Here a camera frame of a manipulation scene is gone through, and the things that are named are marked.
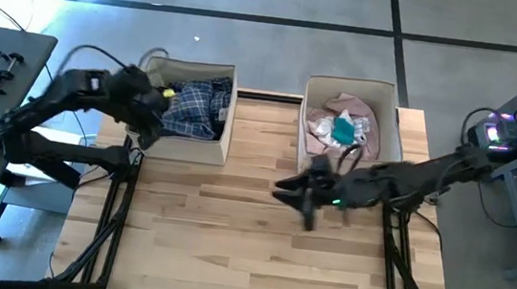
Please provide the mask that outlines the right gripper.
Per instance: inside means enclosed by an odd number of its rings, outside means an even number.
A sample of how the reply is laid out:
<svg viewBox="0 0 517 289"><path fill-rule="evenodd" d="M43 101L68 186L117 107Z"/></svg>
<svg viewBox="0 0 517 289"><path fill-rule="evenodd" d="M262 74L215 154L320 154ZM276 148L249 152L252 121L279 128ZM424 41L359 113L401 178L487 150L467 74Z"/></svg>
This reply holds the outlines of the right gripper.
<svg viewBox="0 0 517 289"><path fill-rule="evenodd" d="M297 193L273 191L273 197L290 208L302 212L305 231L315 230L316 210L328 205L337 207L342 214L343 224L348 226L348 206L335 188L340 175L333 170L329 158L326 155L313 157L305 173L275 182L276 188L288 191L304 188L303 196Z"/></svg>

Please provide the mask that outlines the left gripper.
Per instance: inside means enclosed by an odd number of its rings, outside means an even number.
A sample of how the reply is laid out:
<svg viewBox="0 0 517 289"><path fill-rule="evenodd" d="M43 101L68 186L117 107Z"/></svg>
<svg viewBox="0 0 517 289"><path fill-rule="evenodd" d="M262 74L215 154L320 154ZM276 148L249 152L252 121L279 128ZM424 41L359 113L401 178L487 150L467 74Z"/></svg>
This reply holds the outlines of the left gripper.
<svg viewBox="0 0 517 289"><path fill-rule="evenodd" d="M143 150L159 140L163 129L161 118L169 108L170 99L164 94L166 88L156 88L149 80L139 67L128 65L111 76L109 86L112 99L133 116L134 124L145 124L138 128L138 145Z"/></svg>

